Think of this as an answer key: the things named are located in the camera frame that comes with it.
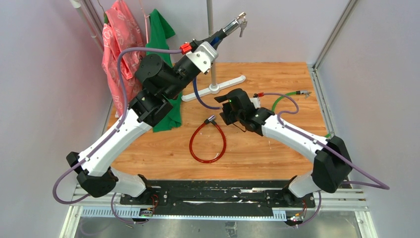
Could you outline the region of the blue lock silver keys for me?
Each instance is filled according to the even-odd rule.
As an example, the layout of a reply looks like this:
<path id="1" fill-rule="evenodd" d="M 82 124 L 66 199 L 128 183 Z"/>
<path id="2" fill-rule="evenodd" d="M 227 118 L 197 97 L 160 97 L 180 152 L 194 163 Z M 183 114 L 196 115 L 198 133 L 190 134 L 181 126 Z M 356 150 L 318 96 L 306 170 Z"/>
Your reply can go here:
<path id="1" fill-rule="evenodd" d="M 247 14 L 245 12 L 242 12 L 237 17 L 237 22 L 238 22 L 239 27 L 240 27 L 240 35 L 239 35 L 240 38 L 243 37 L 243 33 L 244 33 L 244 31 L 245 31 L 245 29 L 247 27 L 247 23 L 248 22 L 246 20 L 246 15 Z"/>

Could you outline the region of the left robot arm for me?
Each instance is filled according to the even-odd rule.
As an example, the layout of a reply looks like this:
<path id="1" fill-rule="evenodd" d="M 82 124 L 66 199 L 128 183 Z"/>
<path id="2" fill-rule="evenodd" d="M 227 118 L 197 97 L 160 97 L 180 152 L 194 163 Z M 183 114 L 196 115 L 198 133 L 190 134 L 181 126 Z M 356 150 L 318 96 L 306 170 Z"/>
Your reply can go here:
<path id="1" fill-rule="evenodd" d="M 210 71 L 220 43 L 220 37 L 186 43 L 174 50 L 182 55 L 174 66 L 161 58 L 162 49 L 143 48 L 147 55 L 138 68 L 142 90 L 132 100 L 124 99 L 123 115 L 92 146 L 67 156 L 87 195 L 98 198 L 122 193 L 140 205 L 150 202 L 152 192 L 143 175 L 130 175 L 111 165 L 132 142 L 166 117 L 173 108 L 171 100 L 200 73 Z"/>

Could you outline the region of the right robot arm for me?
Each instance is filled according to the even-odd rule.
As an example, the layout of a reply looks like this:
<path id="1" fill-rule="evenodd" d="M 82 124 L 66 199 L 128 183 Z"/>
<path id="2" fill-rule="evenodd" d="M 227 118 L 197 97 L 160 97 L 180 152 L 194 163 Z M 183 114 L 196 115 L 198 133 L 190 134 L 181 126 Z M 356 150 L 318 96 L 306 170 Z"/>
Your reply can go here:
<path id="1" fill-rule="evenodd" d="M 316 191 L 334 193 L 352 171 L 348 150 L 340 137 L 318 136 L 286 122 L 241 88 L 215 100 L 222 104 L 220 116 L 226 125 L 239 122 L 247 131 L 275 139 L 312 162 L 312 171 L 292 177 L 282 188 L 287 206 L 297 206 L 304 196 Z"/>

